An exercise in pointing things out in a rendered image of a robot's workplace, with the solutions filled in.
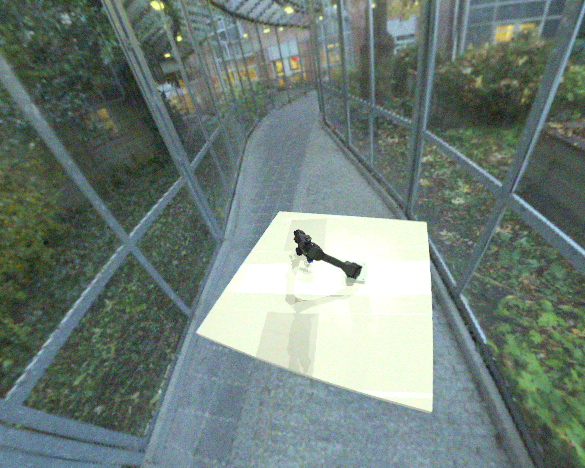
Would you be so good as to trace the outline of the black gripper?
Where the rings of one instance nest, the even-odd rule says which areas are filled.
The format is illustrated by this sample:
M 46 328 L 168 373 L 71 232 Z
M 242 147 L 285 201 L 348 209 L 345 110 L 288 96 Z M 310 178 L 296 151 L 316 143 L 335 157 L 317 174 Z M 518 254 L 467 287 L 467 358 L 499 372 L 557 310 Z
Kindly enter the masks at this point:
M 311 245 L 312 245 L 312 243 L 311 243 L 310 245 L 307 245 L 307 246 L 305 247 L 305 251 L 306 251 L 306 252 L 308 252 L 308 250 L 309 250 L 309 248 L 311 247 Z M 306 257 L 306 258 L 307 258 L 307 257 Z M 313 260 L 310 260 L 310 259 L 308 259 L 308 258 L 307 258 L 307 261 L 308 261 L 308 262 L 310 262 L 310 261 L 313 261 Z

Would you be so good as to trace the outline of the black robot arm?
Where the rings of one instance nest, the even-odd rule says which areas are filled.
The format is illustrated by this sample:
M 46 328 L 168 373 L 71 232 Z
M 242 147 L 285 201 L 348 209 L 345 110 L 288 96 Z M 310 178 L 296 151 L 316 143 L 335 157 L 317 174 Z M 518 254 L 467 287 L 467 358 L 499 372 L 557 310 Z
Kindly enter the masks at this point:
M 314 242 L 311 242 L 312 238 L 309 235 L 306 235 L 302 230 L 298 229 L 293 233 L 295 236 L 294 241 L 298 243 L 298 247 L 296 248 L 296 253 L 298 256 L 301 256 L 303 254 L 310 260 L 324 261 L 326 263 L 329 263 L 341 269 L 342 272 L 344 272 L 348 277 L 354 279 L 356 279 L 358 275 L 361 274 L 363 265 L 356 264 L 354 262 L 351 263 L 349 261 L 342 262 L 341 260 L 324 253 L 320 246 L 318 246 Z M 305 247 L 307 245 L 310 245 L 311 243 L 313 245 L 311 245 L 308 252 L 306 253 Z

